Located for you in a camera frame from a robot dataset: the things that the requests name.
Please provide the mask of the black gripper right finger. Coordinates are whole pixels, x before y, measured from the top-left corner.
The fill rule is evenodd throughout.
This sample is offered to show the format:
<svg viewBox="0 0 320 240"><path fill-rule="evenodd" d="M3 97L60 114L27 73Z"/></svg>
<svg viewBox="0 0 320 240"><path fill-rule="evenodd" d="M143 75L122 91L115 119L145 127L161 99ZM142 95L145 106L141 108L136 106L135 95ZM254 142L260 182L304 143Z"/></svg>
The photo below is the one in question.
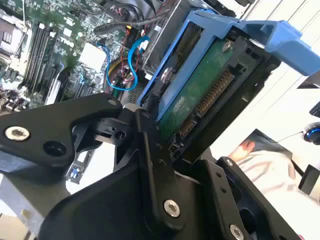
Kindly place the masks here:
<svg viewBox="0 0 320 240"><path fill-rule="evenodd" d="M204 190L208 221L219 240L300 238L230 158L198 159L191 173Z"/></svg>

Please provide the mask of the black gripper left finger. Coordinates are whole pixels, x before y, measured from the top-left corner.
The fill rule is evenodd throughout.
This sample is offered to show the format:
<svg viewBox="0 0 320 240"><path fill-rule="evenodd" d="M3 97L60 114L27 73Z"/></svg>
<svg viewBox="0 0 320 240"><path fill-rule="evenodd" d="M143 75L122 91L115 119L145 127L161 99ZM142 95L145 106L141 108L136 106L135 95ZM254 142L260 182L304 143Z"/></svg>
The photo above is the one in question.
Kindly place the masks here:
<svg viewBox="0 0 320 240"><path fill-rule="evenodd" d="M64 180L76 156L104 140L115 145L115 172L138 150L159 152L172 165L147 111L131 111L109 94L98 93L2 115L0 171L41 187L35 199L46 205L54 198L48 188Z"/></svg>

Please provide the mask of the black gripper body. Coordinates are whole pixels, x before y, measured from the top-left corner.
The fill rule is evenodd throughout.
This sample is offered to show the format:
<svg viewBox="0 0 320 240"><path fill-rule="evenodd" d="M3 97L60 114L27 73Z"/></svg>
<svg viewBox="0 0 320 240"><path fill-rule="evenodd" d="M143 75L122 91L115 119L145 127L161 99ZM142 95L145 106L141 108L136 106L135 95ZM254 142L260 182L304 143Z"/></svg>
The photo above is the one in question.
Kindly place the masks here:
<svg viewBox="0 0 320 240"><path fill-rule="evenodd" d="M211 240L218 235L207 206L220 168L197 163L178 175L158 151L140 149L130 163L58 203L41 240Z"/></svg>

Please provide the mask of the person's hand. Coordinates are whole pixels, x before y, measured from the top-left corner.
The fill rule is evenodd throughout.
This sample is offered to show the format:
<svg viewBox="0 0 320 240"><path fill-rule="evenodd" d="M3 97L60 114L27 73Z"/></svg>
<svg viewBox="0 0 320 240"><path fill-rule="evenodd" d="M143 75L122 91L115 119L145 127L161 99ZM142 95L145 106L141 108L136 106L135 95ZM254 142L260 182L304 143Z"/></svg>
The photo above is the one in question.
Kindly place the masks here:
<svg viewBox="0 0 320 240"><path fill-rule="evenodd" d="M246 158L254 150L254 148L254 141L245 140L238 147L236 147L228 157L234 162L238 162Z"/></svg>

